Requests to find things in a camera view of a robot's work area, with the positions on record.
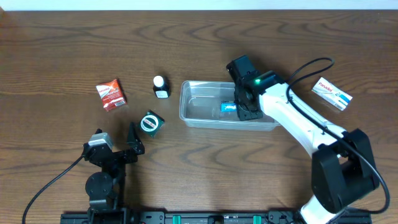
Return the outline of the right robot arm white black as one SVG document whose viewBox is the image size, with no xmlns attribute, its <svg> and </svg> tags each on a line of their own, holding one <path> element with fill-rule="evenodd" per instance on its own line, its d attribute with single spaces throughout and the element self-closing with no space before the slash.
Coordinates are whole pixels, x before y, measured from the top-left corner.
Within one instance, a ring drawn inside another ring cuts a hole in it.
<svg viewBox="0 0 398 224">
<path fill-rule="evenodd" d="M 185 81 L 180 116 L 197 128 L 257 130 L 268 116 L 283 126 L 312 159 L 311 199 L 297 212 L 250 214 L 254 223 L 370 223 L 351 204 L 384 185 L 368 136 L 348 132 L 318 114 L 273 71 L 229 68 L 231 82 Z"/>
</svg>

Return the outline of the blue white medicine box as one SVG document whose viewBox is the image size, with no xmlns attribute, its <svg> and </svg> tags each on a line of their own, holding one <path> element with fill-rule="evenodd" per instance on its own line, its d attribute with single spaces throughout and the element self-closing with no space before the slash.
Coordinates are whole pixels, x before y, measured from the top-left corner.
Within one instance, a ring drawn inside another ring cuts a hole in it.
<svg viewBox="0 0 398 224">
<path fill-rule="evenodd" d="M 220 104 L 220 111 L 222 113 L 229 113 L 236 111 L 236 104 L 231 101 L 224 101 Z"/>
</svg>

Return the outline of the white Panadol box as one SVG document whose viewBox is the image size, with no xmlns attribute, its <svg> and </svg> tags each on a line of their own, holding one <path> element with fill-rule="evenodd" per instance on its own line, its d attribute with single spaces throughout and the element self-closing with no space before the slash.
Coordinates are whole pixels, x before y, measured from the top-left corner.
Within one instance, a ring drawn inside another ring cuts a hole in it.
<svg viewBox="0 0 398 224">
<path fill-rule="evenodd" d="M 352 96 L 340 90 L 323 77 L 316 82 L 312 91 L 340 111 L 344 111 L 353 99 Z"/>
</svg>

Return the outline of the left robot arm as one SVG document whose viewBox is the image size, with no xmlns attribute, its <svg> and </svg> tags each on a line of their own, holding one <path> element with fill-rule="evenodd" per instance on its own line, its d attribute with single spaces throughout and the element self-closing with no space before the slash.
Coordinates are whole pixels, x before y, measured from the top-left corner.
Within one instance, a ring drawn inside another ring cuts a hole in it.
<svg viewBox="0 0 398 224">
<path fill-rule="evenodd" d="M 126 165 L 137 162 L 137 156 L 145 152 L 133 126 L 128 131 L 127 144 L 129 149 L 114 152 L 109 134 L 97 129 L 83 145 L 81 155 L 84 160 L 101 168 L 85 184 L 90 204 L 87 221 L 89 224 L 125 224 L 133 221 L 130 211 L 122 207 Z"/>
</svg>

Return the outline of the clear plastic container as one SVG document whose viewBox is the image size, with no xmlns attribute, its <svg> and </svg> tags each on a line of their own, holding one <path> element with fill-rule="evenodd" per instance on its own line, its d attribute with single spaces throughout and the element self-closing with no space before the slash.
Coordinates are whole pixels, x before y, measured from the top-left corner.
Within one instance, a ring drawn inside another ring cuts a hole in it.
<svg viewBox="0 0 398 224">
<path fill-rule="evenodd" d="M 272 131 L 280 125 L 268 116 L 240 121 L 237 109 L 229 113 L 220 111 L 224 101 L 234 102 L 233 82 L 185 81 L 180 92 L 180 119 L 193 128 Z"/>
</svg>

